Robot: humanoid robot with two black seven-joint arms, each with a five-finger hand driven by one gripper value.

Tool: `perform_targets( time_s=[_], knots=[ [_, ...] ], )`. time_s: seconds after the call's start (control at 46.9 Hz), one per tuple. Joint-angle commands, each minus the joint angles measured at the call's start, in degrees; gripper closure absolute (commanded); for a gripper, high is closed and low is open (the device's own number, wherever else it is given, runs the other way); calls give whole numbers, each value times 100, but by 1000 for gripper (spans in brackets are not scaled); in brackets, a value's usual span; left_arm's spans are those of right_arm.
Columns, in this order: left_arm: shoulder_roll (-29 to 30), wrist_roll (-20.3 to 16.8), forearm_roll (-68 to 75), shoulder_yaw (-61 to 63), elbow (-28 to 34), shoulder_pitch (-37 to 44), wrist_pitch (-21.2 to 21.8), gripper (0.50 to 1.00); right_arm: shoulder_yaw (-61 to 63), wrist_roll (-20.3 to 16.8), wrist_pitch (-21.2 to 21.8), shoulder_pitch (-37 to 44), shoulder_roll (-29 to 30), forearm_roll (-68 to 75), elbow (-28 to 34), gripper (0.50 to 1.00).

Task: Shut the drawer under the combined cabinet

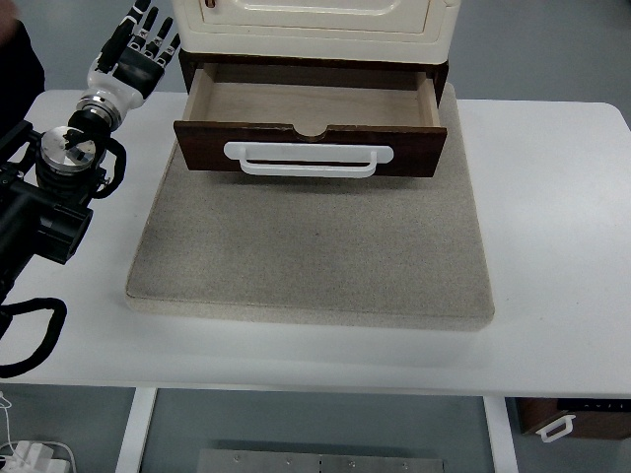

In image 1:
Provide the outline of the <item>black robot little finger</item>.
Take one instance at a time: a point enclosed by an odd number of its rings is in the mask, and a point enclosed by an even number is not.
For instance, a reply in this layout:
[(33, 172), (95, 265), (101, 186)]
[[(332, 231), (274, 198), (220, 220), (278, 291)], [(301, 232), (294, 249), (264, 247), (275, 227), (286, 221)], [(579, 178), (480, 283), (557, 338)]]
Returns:
[(179, 34), (176, 34), (171, 40), (171, 42), (169, 43), (169, 45), (162, 52), (158, 54), (156, 58), (156, 63), (160, 67), (166, 67), (173, 59), (179, 46), (180, 46), (180, 38), (179, 38)]

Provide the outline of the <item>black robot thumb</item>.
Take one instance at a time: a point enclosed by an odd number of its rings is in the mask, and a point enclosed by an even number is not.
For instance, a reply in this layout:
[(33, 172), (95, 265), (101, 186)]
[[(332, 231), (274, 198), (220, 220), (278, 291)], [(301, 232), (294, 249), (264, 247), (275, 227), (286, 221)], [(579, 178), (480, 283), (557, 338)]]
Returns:
[(101, 54), (97, 59), (96, 70), (108, 73), (119, 60), (120, 55), (127, 47), (133, 32), (133, 21), (124, 19), (114, 30), (114, 33), (105, 43)]

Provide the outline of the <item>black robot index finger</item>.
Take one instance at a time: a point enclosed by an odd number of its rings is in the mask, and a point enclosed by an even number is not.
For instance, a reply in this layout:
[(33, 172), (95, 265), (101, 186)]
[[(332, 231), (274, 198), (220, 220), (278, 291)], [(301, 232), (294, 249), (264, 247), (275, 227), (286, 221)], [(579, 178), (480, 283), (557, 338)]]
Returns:
[(126, 15), (126, 21), (138, 25), (151, 5), (151, 0), (135, 0)]

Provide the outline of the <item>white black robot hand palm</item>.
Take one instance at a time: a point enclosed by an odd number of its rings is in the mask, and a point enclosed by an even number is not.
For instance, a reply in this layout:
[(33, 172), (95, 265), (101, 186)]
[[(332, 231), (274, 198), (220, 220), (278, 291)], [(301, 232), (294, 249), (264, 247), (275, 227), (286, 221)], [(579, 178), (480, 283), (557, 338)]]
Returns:
[(105, 122), (122, 122), (131, 109), (144, 104), (162, 80), (167, 66), (167, 52), (160, 52), (163, 43), (152, 40), (140, 45), (133, 40), (109, 72), (98, 68), (97, 58), (89, 69), (88, 89), (77, 110), (94, 113)]

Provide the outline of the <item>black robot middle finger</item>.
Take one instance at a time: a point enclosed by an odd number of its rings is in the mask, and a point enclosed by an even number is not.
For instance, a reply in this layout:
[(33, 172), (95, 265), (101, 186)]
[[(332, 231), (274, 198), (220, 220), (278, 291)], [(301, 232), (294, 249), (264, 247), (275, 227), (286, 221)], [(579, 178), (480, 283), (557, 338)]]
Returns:
[(144, 20), (140, 30), (134, 37), (134, 47), (142, 48), (147, 40), (149, 32), (154, 25), (156, 18), (158, 16), (159, 9), (157, 7), (151, 7), (147, 13), (147, 17)]

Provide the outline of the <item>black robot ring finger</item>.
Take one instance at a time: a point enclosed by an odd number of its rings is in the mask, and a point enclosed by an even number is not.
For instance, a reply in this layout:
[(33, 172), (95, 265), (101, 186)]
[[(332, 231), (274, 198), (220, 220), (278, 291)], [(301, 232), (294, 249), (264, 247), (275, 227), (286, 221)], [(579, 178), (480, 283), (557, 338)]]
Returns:
[(173, 24), (173, 19), (171, 17), (166, 17), (159, 28), (155, 37), (146, 43), (145, 45), (145, 56), (148, 58), (155, 58), (157, 53), (160, 51), (163, 42), (170, 31)]

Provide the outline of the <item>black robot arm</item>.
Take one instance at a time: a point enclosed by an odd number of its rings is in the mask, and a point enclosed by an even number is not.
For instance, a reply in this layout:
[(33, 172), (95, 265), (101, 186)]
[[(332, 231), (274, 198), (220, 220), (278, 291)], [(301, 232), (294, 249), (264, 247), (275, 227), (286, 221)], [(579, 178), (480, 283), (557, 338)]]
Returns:
[(144, 104), (179, 45), (172, 18), (135, 2), (91, 65), (88, 88), (67, 124), (44, 133), (22, 121), (1, 140), (1, 294), (7, 296), (33, 256), (64, 264), (92, 220), (89, 204), (109, 197), (126, 169), (112, 134)]

